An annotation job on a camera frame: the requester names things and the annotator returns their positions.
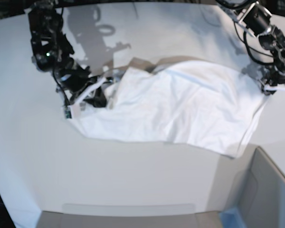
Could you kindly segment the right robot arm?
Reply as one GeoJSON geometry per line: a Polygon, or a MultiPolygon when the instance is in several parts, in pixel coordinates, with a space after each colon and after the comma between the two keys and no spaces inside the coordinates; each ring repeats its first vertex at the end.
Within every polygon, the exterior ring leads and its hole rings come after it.
{"type": "Polygon", "coordinates": [[[32,62],[38,71],[52,74],[64,106],[72,105],[100,77],[92,76],[89,67],[82,68],[72,58],[75,52],[62,32],[63,14],[56,11],[55,1],[38,0],[30,8],[32,62]]]}

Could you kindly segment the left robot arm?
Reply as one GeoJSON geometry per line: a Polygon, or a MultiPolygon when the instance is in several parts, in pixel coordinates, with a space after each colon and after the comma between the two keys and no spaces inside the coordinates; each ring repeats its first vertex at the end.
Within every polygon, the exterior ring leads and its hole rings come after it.
{"type": "Polygon", "coordinates": [[[264,93],[285,90],[285,35],[271,23],[272,14],[256,0],[249,0],[232,10],[233,21],[240,25],[243,41],[249,57],[263,67],[263,76],[258,79],[264,93]],[[262,49],[271,53],[271,62],[256,59],[247,42],[247,34],[257,38],[262,49]]]}

